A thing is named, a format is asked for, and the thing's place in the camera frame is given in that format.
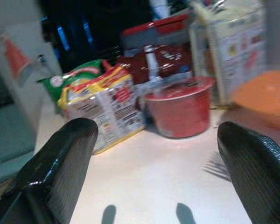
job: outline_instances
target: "red plastic container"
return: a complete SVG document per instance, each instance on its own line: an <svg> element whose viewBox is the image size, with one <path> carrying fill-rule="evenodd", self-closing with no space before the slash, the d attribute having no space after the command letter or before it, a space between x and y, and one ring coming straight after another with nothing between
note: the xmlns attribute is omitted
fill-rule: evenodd
<svg viewBox="0 0 280 224"><path fill-rule="evenodd" d="M215 79L193 77L145 96L159 132L170 138L197 135L210 125L210 87Z"/></svg>

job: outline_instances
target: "orange bowl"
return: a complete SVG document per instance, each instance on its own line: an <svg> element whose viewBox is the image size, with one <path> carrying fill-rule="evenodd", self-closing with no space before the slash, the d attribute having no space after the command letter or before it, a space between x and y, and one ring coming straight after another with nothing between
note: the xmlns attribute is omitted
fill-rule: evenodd
<svg viewBox="0 0 280 224"><path fill-rule="evenodd" d="M280 71L268 71L247 82L231 94L231 99L280 129Z"/></svg>

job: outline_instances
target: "red lid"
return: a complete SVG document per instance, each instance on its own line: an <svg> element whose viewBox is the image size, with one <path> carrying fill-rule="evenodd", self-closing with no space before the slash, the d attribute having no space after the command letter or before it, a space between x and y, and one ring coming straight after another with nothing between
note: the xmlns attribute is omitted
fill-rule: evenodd
<svg viewBox="0 0 280 224"><path fill-rule="evenodd" d="M122 35L132 35L150 28L156 28L158 32L161 34L172 33L174 31L183 29L184 27L183 21L187 18L188 15L183 14L183 15L168 17L162 20L157 20L154 22L144 23L142 25L126 29L125 31L122 32Z"/></svg>
<svg viewBox="0 0 280 224"><path fill-rule="evenodd" d="M193 77L167 86L158 94L149 93L145 96L145 99L162 101L188 97L209 89L214 83L215 79L211 77Z"/></svg>

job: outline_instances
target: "white table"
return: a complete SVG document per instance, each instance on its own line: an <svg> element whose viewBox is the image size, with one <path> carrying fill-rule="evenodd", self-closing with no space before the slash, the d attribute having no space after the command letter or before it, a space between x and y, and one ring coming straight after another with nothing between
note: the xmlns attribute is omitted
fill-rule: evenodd
<svg viewBox="0 0 280 224"><path fill-rule="evenodd" d="M280 131L253 116L242 109L211 111L211 127L198 136L170 140L145 130L93 156L70 224L101 224L109 205L116 207L115 224L179 224L178 203L196 224L250 224L232 183L205 170L219 159L217 127L230 117L280 143ZM35 151L64 123L44 106Z"/></svg>

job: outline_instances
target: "snack package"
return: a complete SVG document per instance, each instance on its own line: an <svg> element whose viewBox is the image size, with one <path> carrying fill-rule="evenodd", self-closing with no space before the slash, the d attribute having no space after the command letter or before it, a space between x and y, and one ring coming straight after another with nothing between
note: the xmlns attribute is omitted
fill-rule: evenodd
<svg viewBox="0 0 280 224"><path fill-rule="evenodd" d="M94 154L98 154L144 128L136 100L131 75L124 68L115 66L99 78L66 86L58 105L69 120L84 117L97 123Z"/></svg>
<svg viewBox="0 0 280 224"><path fill-rule="evenodd" d="M264 7L254 4L215 10L197 2L192 5L198 15L190 28L195 73L215 76L218 96L215 104L228 105L234 90L266 70ZM201 37L207 39L208 45L201 46ZM208 46L211 56L206 53Z"/></svg>
<svg viewBox="0 0 280 224"><path fill-rule="evenodd" d="M62 89L71 84L82 84L99 77L102 74L102 60L87 62L76 67L74 70L63 76L53 76L41 80L51 99L57 104L60 99Z"/></svg>
<svg viewBox="0 0 280 224"><path fill-rule="evenodd" d="M174 45L148 45L143 49L127 51L118 63L133 77L140 96L159 85L177 82L192 76L189 43Z"/></svg>

